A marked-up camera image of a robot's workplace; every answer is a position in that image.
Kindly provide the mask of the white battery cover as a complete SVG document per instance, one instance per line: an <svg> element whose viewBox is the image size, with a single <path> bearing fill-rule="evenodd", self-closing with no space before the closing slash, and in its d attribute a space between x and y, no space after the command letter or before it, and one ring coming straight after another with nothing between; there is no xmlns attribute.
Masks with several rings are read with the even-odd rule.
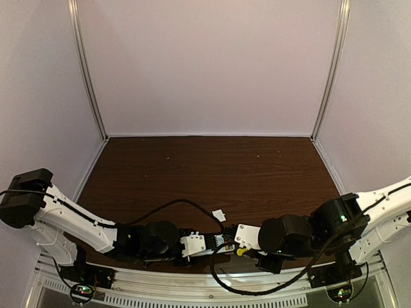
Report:
<svg viewBox="0 0 411 308"><path fill-rule="evenodd" d="M222 209L212 211L212 215L220 222L226 221L225 213Z"/></svg>

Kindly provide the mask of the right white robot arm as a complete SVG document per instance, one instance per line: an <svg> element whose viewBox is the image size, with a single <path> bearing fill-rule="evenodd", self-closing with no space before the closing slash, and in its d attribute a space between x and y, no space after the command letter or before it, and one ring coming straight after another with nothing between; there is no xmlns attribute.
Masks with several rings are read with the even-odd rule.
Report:
<svg viewBox="0 0 411 308"><path fill-rule="evenodd" d="M410 179L381 189L352 192L328 200L308 216L285 214L260 226L225 228L223 238L245 250L263 271L278 274L284 261L332 255L351 270L363 263L370 236L410 211Z"/></svg>

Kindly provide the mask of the yellow handled screwdriver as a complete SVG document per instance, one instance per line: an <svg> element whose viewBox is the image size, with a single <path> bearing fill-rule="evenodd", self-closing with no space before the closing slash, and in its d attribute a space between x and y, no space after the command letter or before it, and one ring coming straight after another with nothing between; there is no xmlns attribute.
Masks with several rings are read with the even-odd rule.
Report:
<svg viewBox="0 0 411 308"><path fill-rule="evenodd" d="M249 250L246 248L238 248L236 250L236 255L238 257L249 257Z"/></svg>

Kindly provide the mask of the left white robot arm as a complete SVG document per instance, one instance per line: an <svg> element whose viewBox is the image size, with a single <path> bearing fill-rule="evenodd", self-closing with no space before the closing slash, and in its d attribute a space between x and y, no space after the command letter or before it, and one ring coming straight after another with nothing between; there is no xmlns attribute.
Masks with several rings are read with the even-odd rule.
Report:
<svg viewBox="0 0 411 308"><path fill-rule="evenodd" d="M184 235L169 221L141 226L103 219L66 197L52 178L44 168L14 176L1 192L1 221L31 232L58 264L72 266L80 258L80 249L69 243L66 234L118 262L174 261L206 250L204 235Z"/></svg>

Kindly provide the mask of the white remote control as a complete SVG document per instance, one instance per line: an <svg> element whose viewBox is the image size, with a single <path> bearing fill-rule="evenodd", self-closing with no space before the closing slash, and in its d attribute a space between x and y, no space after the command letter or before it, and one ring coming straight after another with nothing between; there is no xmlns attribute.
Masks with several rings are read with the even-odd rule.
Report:
<svg viewBox="0 0 411 308"><path fill-rule="evenodd" d="M213 253L213 250L217 246L227 243L222 235L200 235L200 236L204 240L205 249L202 250L201 252L191 254L190 257L201 257L205 255L211 255ZM230 245L225 245L223 248L219 249L218 253L231 253L233 251L234 251L234 245L230 244Z"/></svg>

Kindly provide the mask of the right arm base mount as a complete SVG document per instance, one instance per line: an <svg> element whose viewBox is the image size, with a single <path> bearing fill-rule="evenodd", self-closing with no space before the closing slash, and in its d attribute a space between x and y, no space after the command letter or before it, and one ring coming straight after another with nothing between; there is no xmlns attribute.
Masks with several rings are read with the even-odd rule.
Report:
<svg viewBox="0 0 411 308"><path fill-rule="evenodd" d="M328 298L337 304L345 304L353 299L352 280L361 276L362 267L356 265L348 253L339 253L332 264L308 270L311 288L326 287Z"/></svg>

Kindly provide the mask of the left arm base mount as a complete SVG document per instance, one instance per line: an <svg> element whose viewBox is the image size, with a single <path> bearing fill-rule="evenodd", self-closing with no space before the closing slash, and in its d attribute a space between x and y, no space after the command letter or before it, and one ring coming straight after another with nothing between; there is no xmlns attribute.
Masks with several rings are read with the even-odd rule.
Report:
<svg viewBox="0 0 411 308"><path fill-rule="evenodd" d="M96 295L98 288L110 289L115 271L111 268L82 264L80 266L59 266L57 273L69 288L69 297L76 305L88 304Z"/></svg>

